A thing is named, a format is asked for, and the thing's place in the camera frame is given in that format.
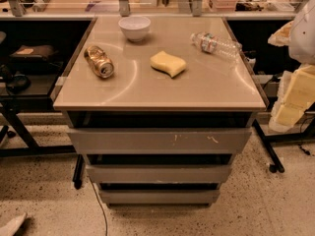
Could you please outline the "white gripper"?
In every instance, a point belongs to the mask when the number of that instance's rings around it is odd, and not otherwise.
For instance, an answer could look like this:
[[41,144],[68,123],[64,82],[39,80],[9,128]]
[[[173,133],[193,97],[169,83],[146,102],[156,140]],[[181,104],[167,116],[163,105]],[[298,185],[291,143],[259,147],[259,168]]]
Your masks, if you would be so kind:
[[284,71],[274,103],[269,128],[286,132],[315,102],[315,66],[302,64],[293,73]]

